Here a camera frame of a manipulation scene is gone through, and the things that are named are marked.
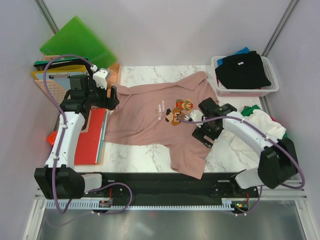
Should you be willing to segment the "white t shirt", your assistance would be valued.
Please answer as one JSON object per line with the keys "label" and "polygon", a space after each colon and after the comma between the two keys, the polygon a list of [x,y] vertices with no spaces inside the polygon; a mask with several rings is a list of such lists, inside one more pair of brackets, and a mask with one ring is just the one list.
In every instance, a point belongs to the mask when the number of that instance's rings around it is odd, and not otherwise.
{"label": "white t shirt", "polygon": [[222,119],[222,126],[231,148],[254,159],[259,159],[266,147],[273,146],[269,140],[277,143],[287,131],[259,109],[255,109],[250,116],[233,111]]}

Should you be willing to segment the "pink t shirt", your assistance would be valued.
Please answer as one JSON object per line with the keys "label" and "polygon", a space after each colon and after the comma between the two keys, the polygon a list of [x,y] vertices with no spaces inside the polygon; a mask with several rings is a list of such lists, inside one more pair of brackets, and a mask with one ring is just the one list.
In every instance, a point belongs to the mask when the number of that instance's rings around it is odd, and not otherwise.
{"label": "pink t shirt", "polygon": [[181,174],[201,179],[210,152],[192,136],[195,124],[179,121],[189,116],[207,98],[218,98],[208,75],[198,71],[177,82],[116,88],[119,104],[107,119],[104,141],[145,146],[160,144],[169,148],[170,167]]}

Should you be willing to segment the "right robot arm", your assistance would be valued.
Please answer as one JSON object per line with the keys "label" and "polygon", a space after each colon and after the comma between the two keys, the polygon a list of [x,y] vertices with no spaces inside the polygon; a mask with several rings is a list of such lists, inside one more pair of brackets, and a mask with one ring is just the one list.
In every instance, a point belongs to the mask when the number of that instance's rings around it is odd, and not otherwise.
{"label": "right robot arm", "polygon": [[248,188],[255,186],[275,189],[299,172],[292,140],[280,139],[262,132],[245,120],[229,103],[219,106],[209,97],[203,100],[186,120],[196,124],[192,136],[207,148],[211,148],[211,141],[216,140],[222,131],[226,130],[247,144],[259,157],[258,167],[243,170],[233,177],[229,191],[235,197],[242,196]]}

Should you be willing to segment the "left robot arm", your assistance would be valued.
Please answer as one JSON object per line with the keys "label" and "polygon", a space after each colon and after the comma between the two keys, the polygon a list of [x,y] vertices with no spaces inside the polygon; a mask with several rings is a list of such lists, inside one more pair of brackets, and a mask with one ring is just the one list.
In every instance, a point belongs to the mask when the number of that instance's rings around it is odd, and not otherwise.
{"label": "left robot arm", "polygon": [[114,110],[119,104],[116,86],[108,83],[109,75],[108,70],[101,69],[92,76],[69,78],[70,89],[58,105],[59,126],[53,148],[44,167],[34,172],[38,186],[49,200],[80,199],[90,191],[104,197],[110,191],[100,173],[80,174],[74,170],[79,136],[87,126],[91,108]]}

